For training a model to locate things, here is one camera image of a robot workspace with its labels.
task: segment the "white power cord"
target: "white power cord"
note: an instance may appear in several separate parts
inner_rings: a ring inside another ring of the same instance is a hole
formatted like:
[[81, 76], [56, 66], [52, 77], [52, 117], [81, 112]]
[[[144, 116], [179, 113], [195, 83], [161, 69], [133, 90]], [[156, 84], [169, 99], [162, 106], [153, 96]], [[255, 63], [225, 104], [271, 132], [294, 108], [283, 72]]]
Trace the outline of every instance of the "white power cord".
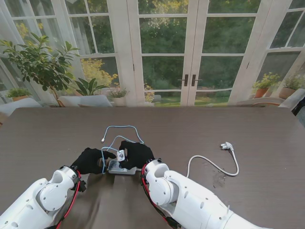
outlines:
[[222, 171], [224, 174], [227, 174], [228, 176], [231, 176], [231, 177], [234, 177], [236, 175], [239, 174], [239, 166], [238, 166], [238, 163], [237, 163], [237, 160], [236, 160], [236, 157], [235, 157], [235, 153], [234, 153], [234, 149], [233, 149], [233, 146], [231, 143], [228, 143], [228, 142], [225, 142], [224, 144], [221, 144], [220, 147], [222, 147], [222, 149], [227, 149], [227, 150], [230, 150], [232, 152], [232, 156], [233, 156], [233, 160], [236, 164], [236, 173], [232, 174], [232, 173], [228, 173], [226, 171], [224, 171], [223, 169], [221, 169], [218, 165], [216, 165], [213, 161], [211, 161], [210, 159], [204, 157], [204, 156], [201, 156], [201, 155], [195, 155], [195, 156], [192, 156], [191, 159], [189, 160], [189, 164], [187, 165], [187, 175], [186, 177], [188, 178], [189, 175], [190, 175], [190, 165], [191, 165], [191, 161], [196, 158], [196, 157], [200, 157], [208, 162], [210, 162], [213, 166], [215, 166], [218, 170]]
[[[143, 140], [142, 140], [142, 139], [140, 138], [140, 136], [139, 136], [139, 133], [138, 133], [137, 128], [136, 128], [135, 126], [133, 126], [133, 125], [110, 125], [109, 127], [107, 127], [107, 129], [106, 129], [106, 131], [105, 131], [104, 137], [103, 137], [103, 139], [101, 140], [102, 143], [105, 141], [105, 137], [106, 137], [106, 135], [107, 135], [107, 131], [108, 131], [108, 129], [111, 128], [111, 127], [113, 127], [113, 128], [127, 128], [127, 127], [134, 128], [134, 129], [135, 129], [135, 132], [136, 132], [136, 134], [137, 134], [137, 136], [138, 136], [138, 138], [139, 138], [139, 140], [141, 141], [141, 144], [144, 144]], [[103, 168], [102, 168], [102, 173], [103, 173], [103, 174], [104, 174], [104, 168], [105, 168], [105, 159], [104, 159], [103, 150], [104, 150], [104, 149], [106, 149], [106, 150], [112, 149], [112, 150], [114, 150], [114, 151], [119, 151], [118, 149], [112, 148], [113, 143], [115, 142], [115, 140], [116, 140], [118, 137], [121, 137], [121, 138], [125, 139], [126, 141], [135, 143], [134, 141], [132, 141], [132, 140], [130, 140], [130, 139], [124, 137], [124, 136], [118, 135], [118, 136], [116, 136], [116, 137], [114, 138], [114, 140], [113, 140], [113, 142], [111, 143], [110, 146], [102, 147], [101, 152], [102, 152], [102, 161], [103, 161]], [[187, 165], [187, 175], [186, 175], [186, 177], [189, 177], [189, 175], [190, 175], [190, 165], [191, 165], [191, 161], [192, 161], [194, 158], [196, 158], [196, 157], [199, 157], [199, 158], [202, 158], [202, 159], [208, 161], [208, 162], [211, 163], [213, 166], [215, 166], [218, 170], [222, 171], [224, 174], [226, 174], [226, 175], [228, 175], [228, 176], [234, 177], [234, 176], [238, 175], [238, 174], [239, 174], [239, 166], [238, 166], [238, 163], [237, 163], [237, 160], [236, 160], [236, 157], [235, 157], [235, 153], [234, 153], [234, 149], [233, 149], [232, 144], [229, 143], [229, 142], [225, 142], [224, 144], [221, 144], [220, 147], [222, 147], [222, 149], [227, 149], [227, 150], [231, 151], [233, 160], [234, 160], [234, 162], [235, 162], [235, 164], [236, 164], [236, 170], [237, 170], [236, 173], [234, 173], [234, 174], [228, 173], [228, 172], [224, 171], [223, 169], [221, 169], [218, 165], [216, 165], [216, 164], [215, 164], [213, 161], [211, 161], [210, 159], [208, 159], [208, 158], [206, 158], [206, 157], [204, 157], [204, 156], [201, 156], [201, 155], [195, 155], [195, 156], [192, 156], [191, 159], [189, 160], [189, 163], [188, 163], [188, 165]]]

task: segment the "dark wooden table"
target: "dark wooden table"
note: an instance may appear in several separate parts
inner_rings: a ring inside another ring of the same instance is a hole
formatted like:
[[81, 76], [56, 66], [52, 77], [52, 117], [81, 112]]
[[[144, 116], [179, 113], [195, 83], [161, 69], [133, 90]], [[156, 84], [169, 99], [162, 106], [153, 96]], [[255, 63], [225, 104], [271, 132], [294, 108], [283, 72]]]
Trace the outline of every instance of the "dark wooden table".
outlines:
[[[86, 147], [108, 146], [124, 135], [139, 134], [170, 169], [186, 174], [188, 160], [204, 155], [240, 174], [227, 177], [201, 159], [190, 178], [214, 192], [250, 222], [268, 228], [305, 228], [305, 129], [285, 108], [21, 108], [0, 128], [0, 214], [35, 180], [50, 179]], [[139, 185], [139, 176], [90, 175], [88, 189], [62, 228], [168, 228]]]

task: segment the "terracotta pot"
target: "terracotta pot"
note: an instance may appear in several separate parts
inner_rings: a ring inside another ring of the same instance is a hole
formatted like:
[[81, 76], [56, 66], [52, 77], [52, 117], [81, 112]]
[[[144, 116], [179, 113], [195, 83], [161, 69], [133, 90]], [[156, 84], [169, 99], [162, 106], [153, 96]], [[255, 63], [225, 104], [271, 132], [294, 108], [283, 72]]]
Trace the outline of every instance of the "terracotta pot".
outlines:
[[259, 89], [257, 89], [256, 94], [254, 96], [254, 99], [255, 98], [261, 98], [268, 91], [268, 89], [269, 89], [268, 87], [267, 88], [259, 88]]
[[21, 99], [26, 99], [26, 98], [28, 98], [27, 95], [19, 96], [19, 97], [13, 97], [13, 101], [15, 102], [15, 101], [18, 101], [18, 100], [21, 100]]
[[264, 97], [270, 97], [272, 95], [273, 91], [267, 91]]
[[126, 106], [125, 104], [125, 98], [113, 98], [115, 106]]
[[278, 95], [278, 97], [280, 97], [282, 99], [286, 99], [289, 96], [291, 96], [294, 92], [295, 92], [294, 89], [291, 89], [291, 88], [288, 88], [288, 87], [283, 87], [280, 94]]

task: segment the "door handle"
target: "door handle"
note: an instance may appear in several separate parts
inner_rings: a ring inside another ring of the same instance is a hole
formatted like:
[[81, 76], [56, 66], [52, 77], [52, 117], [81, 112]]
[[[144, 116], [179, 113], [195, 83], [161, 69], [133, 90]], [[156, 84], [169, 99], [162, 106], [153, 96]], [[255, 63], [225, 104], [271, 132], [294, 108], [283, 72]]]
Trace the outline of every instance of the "door handle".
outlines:
[[187, 86], [187, 81], [188, 81], [188, 79], [189, 79], [189, 75], [188, 74], [185, 74], [185, 77], [184, 77], [184, 80], [180, 80], [179, 79], [179, 81], [184, 81], [184, 86], [186, 87]]
[[202, 81], [202, 80], [196, 80], [196, 75], [194, 74], [193, 78], [192, 78], [192, 86], [193, 87], [195, 86], [195, 81]]

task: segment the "red cable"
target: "red cable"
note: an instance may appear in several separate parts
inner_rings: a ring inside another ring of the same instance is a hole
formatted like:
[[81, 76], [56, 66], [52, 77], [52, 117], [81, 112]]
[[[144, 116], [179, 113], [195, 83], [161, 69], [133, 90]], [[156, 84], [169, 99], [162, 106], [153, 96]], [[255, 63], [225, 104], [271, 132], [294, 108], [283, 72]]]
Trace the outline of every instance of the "red cable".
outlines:
[[[143, 168], [142, 168], [142, 172], [141, 172], [141, 175], [144, 175], [144, 170], [145, 170], [145, 167], [147, 166], [147, 164], [145, 164], [144, 166], [143, 166]], [[149, 193], [149, 190], [148, 190], [148, 187], [147, 187], [147, 185], [146, 185], [146, 183], [145, 183], [145, 180], [144, 180], [144, 178], [142, 177], [142, 182], [143, 182], [143, 186], [144, 186], [144, 188], [145, 188], [145, 190], [146, 190], [146, 192], [148, 193], [148, 195], [149, 195], [149, 198], [150, 198], [150, 193]]]
[[[70, 210], [72, 209], [72, 206], [73, 206], [73, 204], [74, 204], [74, 202], [75, 202], [75, 199], [76, 199], [76, 196], [77, 196], [77, 193], [78, 193], [78, 190], [80, 189], [80, 184], [81, 184], [80, 178], [81, 178], [81, 174], [80, 174], [80, 172], [79, 172], [78, 170], [77, 170], [76, 172], [78, 173], [79, 181], [78, 181], [78, 183], [77, 183], [77, 187], [76, 187], [76, 190], [75, 190], [75, 195], [74, 195], [73, 200], [72, 200], [72, 202], [71, 202], [71, 204], [70, 204], [70, 207], [69, 207], [68, 211], [66, 212], [66, 214], [63, 216], [64, 218], [66, 218], [66, 217], [68, 216]], [[57, 225], [56, 229], [58, 229], [60, 226], [61, 226], [61, 222]]]

